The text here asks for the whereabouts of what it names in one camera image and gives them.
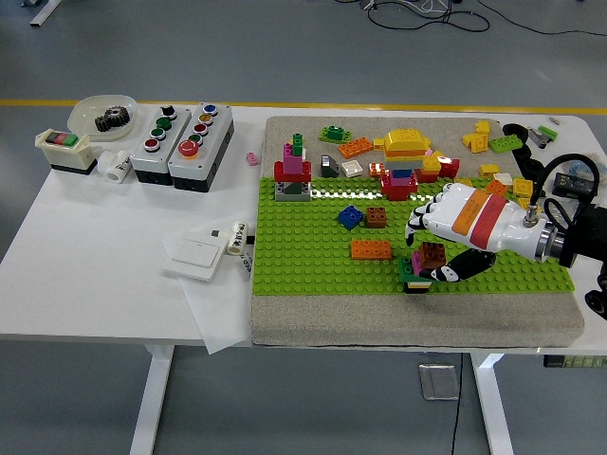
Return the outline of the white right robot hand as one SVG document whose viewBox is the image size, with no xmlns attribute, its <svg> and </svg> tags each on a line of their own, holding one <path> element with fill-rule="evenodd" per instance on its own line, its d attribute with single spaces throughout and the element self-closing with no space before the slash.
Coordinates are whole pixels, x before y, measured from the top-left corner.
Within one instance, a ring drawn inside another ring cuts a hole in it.
<svg viewBox="0 0 607 455">
<path fill-rule="evenodd" d="M 423 269 L 419 276 L 437 282 L 460 282 L 474 277 L 496 261 L 503 250 L 538 262 L 548 257 L 548 243 L 555 229 L 544 218 L 525 220 L 526 212 L 501 195 L 450 183 L 424 206 L 414 209 L 407 222 L 406 244 L 426 229 L 435 236 L 468 249 L 448 263 Z"/>
</svg>

